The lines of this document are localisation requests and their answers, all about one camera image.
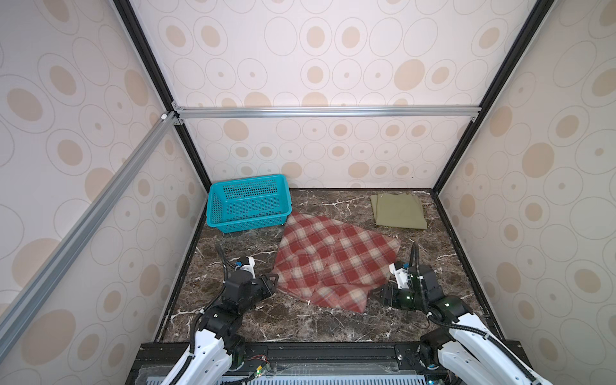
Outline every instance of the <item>polka dot wall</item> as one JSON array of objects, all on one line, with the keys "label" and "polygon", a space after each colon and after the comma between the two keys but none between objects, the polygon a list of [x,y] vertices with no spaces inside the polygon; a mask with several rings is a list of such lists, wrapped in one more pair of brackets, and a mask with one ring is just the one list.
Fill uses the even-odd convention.
[{"label": "polka dot wall", "polygon": [[[107,1],[0,5],[0,314],[161,111]],[[0,384],[124,383],[205,202],[189,164],[170,131],[2,362]]]},{"label": "polka dot wall", "polygon": [[189,164],[171,129],[0,365],[1,385],[124,384],[205,206]]},{"label": "polka dot wall", "polygon": [[291,187],[431,187],[468,116],[187,120],[213,181],[282,173]]},{"label": "polka dot wall", "polygon": [[534,1],[133,1],[180,105],[478,103]]},{"label": "polka dot wall", "polygon": [[1,314],[161,105],[105,1],[8,1],[0,25]]},{"label": "polka dot wall", "polygon": [[508,338],[558,384],[616,378],[616,1],[565,0],[441,199]]}]

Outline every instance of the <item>red wire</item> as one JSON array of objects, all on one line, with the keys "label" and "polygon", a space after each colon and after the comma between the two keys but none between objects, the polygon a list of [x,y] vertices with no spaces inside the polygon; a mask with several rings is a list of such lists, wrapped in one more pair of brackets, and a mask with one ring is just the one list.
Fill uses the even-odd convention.
[{"label": "red wire", "polygon": [[250,357],[248,360],[260,360],[260,361],[263,361],[263,362],[270,363],[270,362],[267,360],[267,356],[265,356],[264,354],[258,354],[258,355],[255,355],[254,357]]}]

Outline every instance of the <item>red plaid cloth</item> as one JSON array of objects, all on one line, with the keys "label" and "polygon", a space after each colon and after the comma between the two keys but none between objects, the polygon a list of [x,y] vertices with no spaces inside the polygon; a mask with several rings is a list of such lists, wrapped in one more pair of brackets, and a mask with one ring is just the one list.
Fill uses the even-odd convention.
[{"label": "red plaid cloth", "polygon": [[323,307],[363,312],[387,282],[400,241],[326,217],[291,213],[272,273],[278,289]]}]

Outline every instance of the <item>black cable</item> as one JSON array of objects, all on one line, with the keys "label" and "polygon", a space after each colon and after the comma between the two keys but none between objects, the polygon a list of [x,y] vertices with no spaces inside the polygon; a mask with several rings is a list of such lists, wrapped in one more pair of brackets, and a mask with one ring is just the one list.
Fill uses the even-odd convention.
[{"label": "black cable", "polygon": [[231,262],[227,261],[227,258],[225,257],[225,251],[222,249],[220,242],[216,242],[214,247],[216,248],[216,252],[218,253],[218,256],[221,258],[222,270],[223,270],[223,274],[225,276],[225,282],[226,282],[227,279],[229,279],[229,271],[227,270],[227,264],[231,265]]},{"label": "black cable", "polygon": [[229,266],[231,269],[235,270],[235,268],[237,267],[237,265],[232,264],[231,262],[229,262],[228,259],[225,258],[225,262],[227,263],[227,266]]},{"label": "black cable", "polygon": [[415,262],[415,274],[419,279],[419,296],[421,297],[421,310],[424,314],[428,314],[428,300],[426,300],[426,289],[424,287],[423,278],[421,277],[421,273],[419,272],[419,244],[417,242],[413,243],[411,246],[411,260]]},{"label": "black cable", "polygon": [[[413,257],[413,260],[415,261],[415,271],[417,273],[417,277],[421,277],[421,274],[419,273],[419,245],[417,244],[417,242],[415,242],[413,246],[411,247],[411,256]],[[421,297],[421,308],[425,314],[429,314],[425,292],[426,292],[426,289],[424,287],[424,280],[420,279],[419,280],[419,296]],[[456,325],[454,323],[441,322],[440,320],[436,319],[436,316],[434,314],[438,314],[438,311],[434,311],[433,313],[428,315],[428,320],[430,320],[435,325],[442,326],[444,328],[449,328],[449,329],[468,331],[470,333],[478,334],[482,337],[485,337],[486,335],[488,335],[486,331],[473,328],[471,326]],[[524,374],[524,376],[526,376],[526,378],[530,380],[531,383],[534,383],[537,380],[537,377],[535,377],[528,369],[526,369],[526,367],[520,361],[520,359],[517,358],[515,354],[511,353],[509,349],[507,349],[507,347],[503,345],[499,340],[494,338],[491,334],[487,336],[487,339],[488,341],[496,345],[496,347],[499,348],[507,356],[507,358],[509,358],[515,364],[515,366],[517,366],[518,369],[520,369],[520,371]]]},{"label": "black cable", "polygon": [[256,376],[256,374],[253,373],[253,374],[249,375],[246,378],[238,379],[236,381],[230,381],[230,382],[227,382],[227,383],[221,383],[221,385],[242,385],[242,384],[245,384],[245,383],[247,383],[249,381],[254,380],[255,376]]},{"label": "black cable", "polygon": [[534,383],[537,380],[537,377],[535,377],[528,369],[526,369],[526,366],[524,366],[524,364],[520,361],[519,358],[517,358],[515,354],[510,352],[509,349],[507,349],[507,347],[503,345],[497,338],[494,338],[491,334],[488,334],[487,331],[466,325],[456,325],[454,323],[441,322],[436,319],[434,315],[428,315],[428,319],[435,325],[439,325],[444,328],[467,331],[469,333],[478,334],[482,337],[487,336],[487,340],[496,345],[496,347],[499,348],[507,356],[507,358],[509,358],[515,364],[515,366],[517,366],[518,369],[520,369],[520,371],[524,374],[524,376],[526,376],[526,378],[530,380],[531,383]]},{"label": "black cable", "polygon": [[222,293],[225,290],[225,282],[229,278],[229,271],[227,270],[227,264],[231,265],[231,263],[225,257],[225,251],[222,249],[222,246],[219,242],[216,242],[214,247],[216,248],[216,251],[218,252],[218,256],[221,258],[221,262],[222,262],[222,271],[224,275],[224,281],[222,282],[222,288],[220,289],[218,294],[216,294],[216,296],[212,298],[212,300],[206,305],[206,307],[204,307],[202,311],[199,312],[199,314],[197,314],[194,321],[190,324],[190,329],[188,331],[188,334],[189,334],[188,337],[190,338],[190,343],[188,344],[188,351],[193,355],[189,355],[188,357],[186,357],[186,361],[184,361],[182,368],[177,372],[176,376],[173,377],[173,380],[171,380],[169,385],[176,385],[177,382],[180,381],[180,379],[182,378],[182,376],[188,369],[188,366],[190,365],[190,362],[192,361],[194,354],[195,354],[195,334],[197,333],[197,325],[199,324],[199,321],[201,320],[203,313],[208,311],[209,308],[212,307],[212,305],[221,297]]},{"label": "black cable", "polygon": [[[198,314],[195,317],[195,320],[190,324],[190,330],[188,332],[190,335],[190,344],[188,345],[188,351],[191,354],[195,353],[195,331],[197,330],[197,324],[199,323],[199,319],[201,319],[201,316],[202,314]],[[186,372],[186,369],[188,369],[188,366],[190,365],[190,362],[192,361],[192,359],[193,359],[192,355],[189,355],[188,357],[186,357],[186,361],[184,361],[182,368],[177,372],[176,376],[173,377],[173,380],[171,380],[169,385],[176,385],[177,382],[180,381],[180,379]]]}]

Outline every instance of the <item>aluminum frame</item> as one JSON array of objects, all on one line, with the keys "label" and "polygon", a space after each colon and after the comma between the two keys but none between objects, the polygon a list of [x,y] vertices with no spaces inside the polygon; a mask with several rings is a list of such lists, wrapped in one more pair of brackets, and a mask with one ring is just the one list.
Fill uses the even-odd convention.
[{"label": "aluminum frame", "polygon": [[120,200],[156,146],[163,140],[163,136],[173,128],[177,121],[173,112],[167,112],[162,117],[164,120],[160,120],[150,130],[2,318],[0,322],[0,362],[4,360],[28,328],[99,225]]},{"label": "aluminum frame", "polygon": [[178,107],[180,119],[324,118],[354,116],[477,116],[478,105],[345,106],[345,107]]},{"label": "aluminum frame", "polygon": [[445,184],[449,180],[449,177],[453,174],[454,170],[458,166],[460,159],[464,156],[464,153],[471,145],[475,133],[479,130],[479,127],[483,123],[484,119],[492,110],[492,105],[496,102],[498,96],[503,92],[503,89],[507,83],[511,80],[511,75],[517,68],[518,63],[529,47],[533,40],[537,36],[537,31],[541,28],[543,23],[548,17],[548,14],[558,5],[558,0],[537,0],[533,9],[530,11],[529,16],[526,18],[522,29],[518,33],[516,40],[513,42],[505,60],[501,64],[501,67],[496,73],[494,80],[490,84],[488,91],[485,93],[484,98],[479,104],[481,106],[481,112],[476,119],[472,119],[466,127],[466,130],[462,134],[462,138],[456,145],[452,155],[447,160],[447,164],[443,171],[440,173],[434,187],[432,188],[436,194],[439,194],[445,187]]}]

